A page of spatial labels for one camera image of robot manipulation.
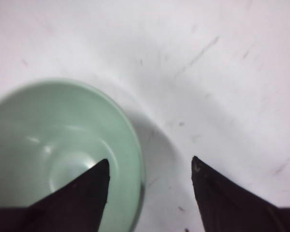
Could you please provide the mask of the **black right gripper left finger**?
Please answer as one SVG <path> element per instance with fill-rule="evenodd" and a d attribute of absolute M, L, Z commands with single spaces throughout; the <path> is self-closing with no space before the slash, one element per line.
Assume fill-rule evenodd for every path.
<path fill-rule="evenodd" d="M 109 162 L 103 159 L 28 207 L 0 208 L 0 232 L 97 232 L 109 181 Z"/>

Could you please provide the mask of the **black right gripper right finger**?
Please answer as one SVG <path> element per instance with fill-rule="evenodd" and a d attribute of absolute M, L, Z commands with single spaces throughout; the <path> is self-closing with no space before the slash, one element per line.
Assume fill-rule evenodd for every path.
<path fill-rule="evenodd" d="M 191 180 L 207 232 L 290 232 L 290 208 L 279 208 L 240 187 L 198 157 Z"/>

